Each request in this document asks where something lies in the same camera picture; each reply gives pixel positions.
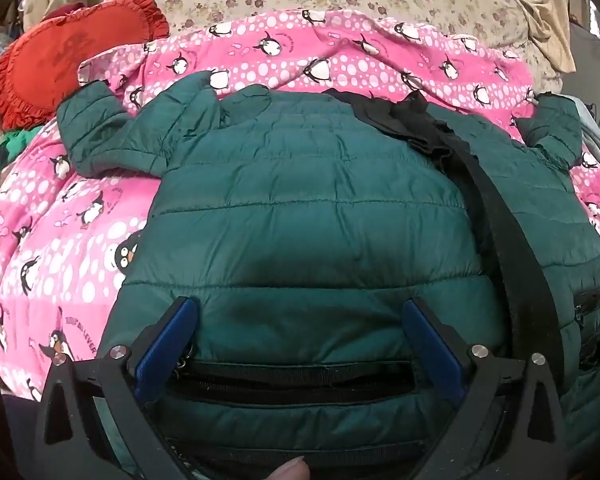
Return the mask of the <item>person's left hand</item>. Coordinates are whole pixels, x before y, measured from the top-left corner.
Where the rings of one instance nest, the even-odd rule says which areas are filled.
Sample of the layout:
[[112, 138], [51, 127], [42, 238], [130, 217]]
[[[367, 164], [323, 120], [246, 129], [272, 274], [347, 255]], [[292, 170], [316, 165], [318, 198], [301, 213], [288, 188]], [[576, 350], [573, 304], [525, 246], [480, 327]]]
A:
[[266, 480], [309, 480], [311, 478], [308, 464], [302, 456], [288, 460], [271, 472]]

